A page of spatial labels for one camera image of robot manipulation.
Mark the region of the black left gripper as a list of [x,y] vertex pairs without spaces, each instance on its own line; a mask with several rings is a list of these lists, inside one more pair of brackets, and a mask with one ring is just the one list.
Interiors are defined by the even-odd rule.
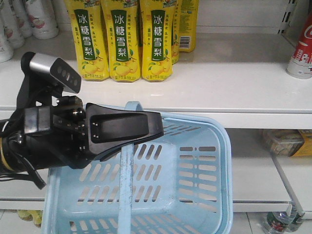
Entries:
[[140,144],[163,136],[159,112],[144,111],[139,102],[124,109],[83,103],[77,96],[64,96],[56,106],[24,109],[23,132],[27,158],[36,169],[85,167],[85,114],[91,160],[107,161],[128,144]]

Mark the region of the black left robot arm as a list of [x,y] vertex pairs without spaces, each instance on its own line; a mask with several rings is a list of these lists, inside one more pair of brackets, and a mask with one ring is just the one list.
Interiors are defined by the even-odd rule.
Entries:
[[1,180],[28,180],[40,189],[45,186],[40,169],[82,169],[91,161],[110,159],[125,145],[164,134],[160,113],[84,105],[50,85],[21,87],[16,111],[1,126]]

